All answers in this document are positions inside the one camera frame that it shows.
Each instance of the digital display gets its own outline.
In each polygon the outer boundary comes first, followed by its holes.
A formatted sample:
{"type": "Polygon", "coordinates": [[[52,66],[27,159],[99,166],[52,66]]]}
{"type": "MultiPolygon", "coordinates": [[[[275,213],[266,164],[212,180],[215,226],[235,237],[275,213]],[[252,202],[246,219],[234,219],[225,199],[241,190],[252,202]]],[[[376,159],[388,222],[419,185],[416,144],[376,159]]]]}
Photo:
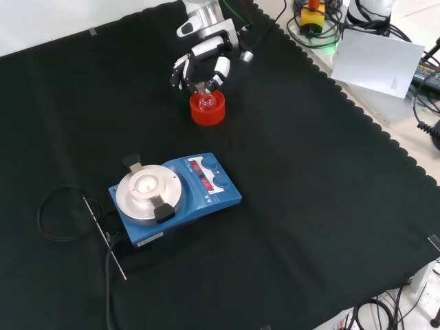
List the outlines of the digital display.
{"type": "Polygon", "coordinates": [[[203,173],[203,171],[201,170],[200,166],[198,165],[198,163],[195,160],[191,160],[190,161],[192,168],[194,169],[194,171],[196,172],[196,174],[199,176],[201,182],[203,183],[203,185],[205,186],[205,189],[207,191],[213,191],[214,188],[211,186],[210,182],[208,181],[208,179],[206,178],[205,174],[203,173]]]}

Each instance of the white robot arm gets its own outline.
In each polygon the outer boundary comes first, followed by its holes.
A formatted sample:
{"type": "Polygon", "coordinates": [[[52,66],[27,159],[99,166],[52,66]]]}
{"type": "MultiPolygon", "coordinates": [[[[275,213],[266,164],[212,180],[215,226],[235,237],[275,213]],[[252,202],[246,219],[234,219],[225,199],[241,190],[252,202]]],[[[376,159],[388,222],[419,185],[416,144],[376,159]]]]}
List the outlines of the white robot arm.
{"type": "Polygon", "coordinates": [[[188,20],[179,29],[177,36],[197,33],[204,41],[179,58],[173,68],[170,83],[180,89],[185,85],[191,92],[196,91],[191,81],[196,61],[219,55],[213,77],[206,83],[206,91],[212,93],[224,83],[230,71],[228,50],[239,48],[239,40],[232,19],[225,20],[218,0],[182,0],[186,6],[188,20]]]}

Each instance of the white wall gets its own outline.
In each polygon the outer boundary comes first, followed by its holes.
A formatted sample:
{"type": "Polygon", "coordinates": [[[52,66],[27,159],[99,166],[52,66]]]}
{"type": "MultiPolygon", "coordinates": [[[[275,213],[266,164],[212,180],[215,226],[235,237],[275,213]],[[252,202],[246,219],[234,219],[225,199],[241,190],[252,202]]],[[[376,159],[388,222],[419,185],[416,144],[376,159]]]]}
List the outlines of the white wall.
{"type": "Polygon", "coordinates": [[[172,1],[0,0],[0,56],[172,1]]]}

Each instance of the yellow device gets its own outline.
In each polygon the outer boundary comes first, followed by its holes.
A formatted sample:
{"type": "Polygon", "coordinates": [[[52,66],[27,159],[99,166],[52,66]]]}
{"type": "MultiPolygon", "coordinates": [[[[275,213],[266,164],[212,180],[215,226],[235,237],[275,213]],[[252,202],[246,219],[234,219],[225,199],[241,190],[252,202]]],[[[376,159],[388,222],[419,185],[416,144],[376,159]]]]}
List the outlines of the yellow device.
{"type": "MultiPolygon", "coordinates": [[[[325,5],[320,4],[317,8],[320,12],[325,12],[325,5]]],[[[324,28],[325,17],[320,12],[311,12],[308,8],[301,10],[301,22],[300,26],[311,33],[321,33],[324,28]]]]}

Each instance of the red cup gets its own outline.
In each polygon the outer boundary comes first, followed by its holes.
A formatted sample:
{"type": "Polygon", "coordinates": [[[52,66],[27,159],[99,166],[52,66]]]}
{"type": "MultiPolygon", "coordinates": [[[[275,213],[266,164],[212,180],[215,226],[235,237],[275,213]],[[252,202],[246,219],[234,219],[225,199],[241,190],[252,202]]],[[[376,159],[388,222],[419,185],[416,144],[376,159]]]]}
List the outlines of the red cup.
{"type": "Polygon", "coordinates": [[[199,108],[199,93],[194,93],[190,98],[191,117],[199,125],[212,126],[225,118],[225,97],[220,91],[215,91],[212,95],[217,100],[217,106],[209,111],[203,111],[199,108]]]}

